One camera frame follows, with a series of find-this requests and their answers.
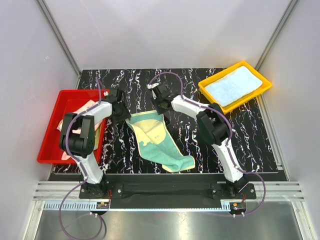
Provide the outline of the yellow green towel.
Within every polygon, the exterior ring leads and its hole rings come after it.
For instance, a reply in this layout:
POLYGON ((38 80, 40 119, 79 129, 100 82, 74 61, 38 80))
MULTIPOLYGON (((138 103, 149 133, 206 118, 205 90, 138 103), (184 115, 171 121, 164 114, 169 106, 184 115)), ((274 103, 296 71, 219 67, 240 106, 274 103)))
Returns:
POLYGON ((156 110, 134 113, 125 122, 134 132, 139 155, 160 164, 169 173, 195 168, 195 159, 183 155, 169 133, 163 114, 156 110))

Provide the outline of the light blue towel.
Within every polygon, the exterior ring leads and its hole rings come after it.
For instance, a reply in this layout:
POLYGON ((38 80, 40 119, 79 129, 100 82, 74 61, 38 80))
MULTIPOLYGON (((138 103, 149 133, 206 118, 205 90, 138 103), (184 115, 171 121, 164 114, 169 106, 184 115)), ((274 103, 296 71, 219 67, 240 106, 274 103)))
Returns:
POLYGON ((226 107, 257 90, 262 84, 263 82, 246 66, 241 66, 221 79, 210 83, 204 89, 218 104, 226 107))

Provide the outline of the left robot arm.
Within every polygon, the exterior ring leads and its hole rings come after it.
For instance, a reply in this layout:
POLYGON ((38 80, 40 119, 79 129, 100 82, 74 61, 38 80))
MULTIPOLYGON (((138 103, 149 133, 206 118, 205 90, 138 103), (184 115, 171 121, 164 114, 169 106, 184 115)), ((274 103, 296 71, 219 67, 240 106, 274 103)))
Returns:
POLYGON ((105 96, 99 93, 99 100, 79 113, 68 112, 64 115, 59 148, 80 169, 83 176, 81 190, 89 198, 103 198, 108 193, 107 180, 94 155, 95 126, 106 118, 111 118, 114 124, 131 118, 124 94, 119 88, 111 88, 105 96))

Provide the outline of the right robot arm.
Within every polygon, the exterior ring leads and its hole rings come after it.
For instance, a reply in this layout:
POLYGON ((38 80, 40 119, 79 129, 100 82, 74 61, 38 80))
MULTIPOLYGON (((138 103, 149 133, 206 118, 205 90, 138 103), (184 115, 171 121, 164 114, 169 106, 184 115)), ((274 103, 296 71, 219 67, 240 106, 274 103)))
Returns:
POLYGON ((211 145, 223 167, 226 183, 213 194, 245 199, 250 194, 249 181, 245 178, 232 146, 232 127, 220 106, 216 103, 204 104, 184 95, 171 92, 162 83, 149 84, 151 102, 158 114, 175 111, 192 117, 197 122, 197 130, 204 141, 211 145))

